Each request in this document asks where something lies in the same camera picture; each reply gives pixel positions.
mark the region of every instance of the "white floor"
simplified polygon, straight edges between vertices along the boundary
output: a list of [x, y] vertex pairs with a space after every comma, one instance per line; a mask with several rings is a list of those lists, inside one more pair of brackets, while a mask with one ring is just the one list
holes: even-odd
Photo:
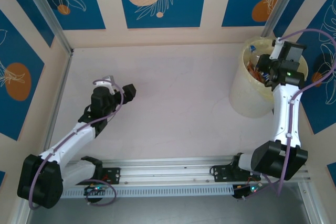
[[134, 100], [74, 159], [137, 159], [233, 155], [268, 141], [272, 114], [249, 119], [228, 95], [242, 44], [76, 49], [52, 144], [90, 104], [92, 81], [114, 75], [133, 83]]

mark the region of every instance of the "gray floor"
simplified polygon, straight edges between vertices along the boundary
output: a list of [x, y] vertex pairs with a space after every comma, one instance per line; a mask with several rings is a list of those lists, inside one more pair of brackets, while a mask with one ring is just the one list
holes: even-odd
[[83, 199], [61, 200], [52, 209], [40, 209], [31, 224], [224, 224], [309, 223], [296, 184], [281, 196], [272, 190], [246, 202], [232, 196], [120, 198], [112, 206], [87, 206]]

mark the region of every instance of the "plastic bucket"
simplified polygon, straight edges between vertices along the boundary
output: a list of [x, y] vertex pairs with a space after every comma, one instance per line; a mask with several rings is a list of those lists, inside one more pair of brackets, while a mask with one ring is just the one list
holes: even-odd
[[[263, 83], [253, 78], [246, 66], [250, 61], [250, 46], [265, 54], [271, 54], [273, 39], [253, 38], [245, 42], [239, 55], [238, 69], [233, 81], [229, 100], [232, 108], [239, 114], [248, 118], [259, 118], [266, 115], [274, 108], [273, 93], [271, 87], [265, 87]], [[308, 66], [304, 57], [300, 58], [298, 71], [308, 76]]]

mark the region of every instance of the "white table surface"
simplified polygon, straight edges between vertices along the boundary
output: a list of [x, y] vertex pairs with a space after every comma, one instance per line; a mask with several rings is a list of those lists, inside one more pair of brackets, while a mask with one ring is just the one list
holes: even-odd
[[234, 155], [268, 141], [272, 114], [249, 119], [228, 95], [242, 44], [76, 49], [51, 144], [67, 134], [90, 104], [92, 81], [114, 75], [133, 83], [134, 100], [81, 149], [107, 159]]

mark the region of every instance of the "cylindrical container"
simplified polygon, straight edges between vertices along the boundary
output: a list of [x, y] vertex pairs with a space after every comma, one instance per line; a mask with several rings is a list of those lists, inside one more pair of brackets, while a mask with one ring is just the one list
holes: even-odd
[[[239, 114], [248, 118], [259, 118], [266, 115], [274, 108], [273, 93], [271, 87], [265, 87], [257, 81], [247, 70], [250, 61], [250, 46], [253, 45], [258, 51], [271, 54], [273, 39], [253, 38], [245, 42], [239, 55], [238, 69], [233, 81], [229, 100], [232, 108]], [[300, 58], [298, 71], [308, 76], [308, 66], [303, 57]]]

